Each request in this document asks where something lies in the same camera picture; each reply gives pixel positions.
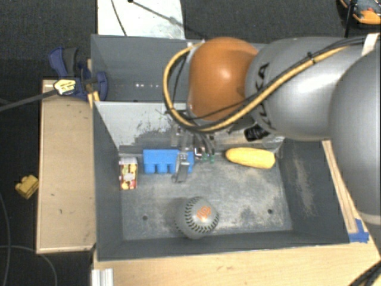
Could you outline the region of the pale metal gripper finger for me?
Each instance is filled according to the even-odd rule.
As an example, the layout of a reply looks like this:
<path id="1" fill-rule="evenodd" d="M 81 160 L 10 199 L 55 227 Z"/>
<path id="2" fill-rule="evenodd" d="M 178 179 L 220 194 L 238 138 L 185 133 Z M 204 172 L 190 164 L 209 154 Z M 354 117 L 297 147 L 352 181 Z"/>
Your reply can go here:
<path id="1" fill-rule="evenodd" d="M 187 153 L 178 153 L 176 159 L 176 169 L 172 176 L 172 181 L 174 183 L 185 182 L 188 177 L 188 171 L 190 167 L 190 162 L 188 161 Z"/>

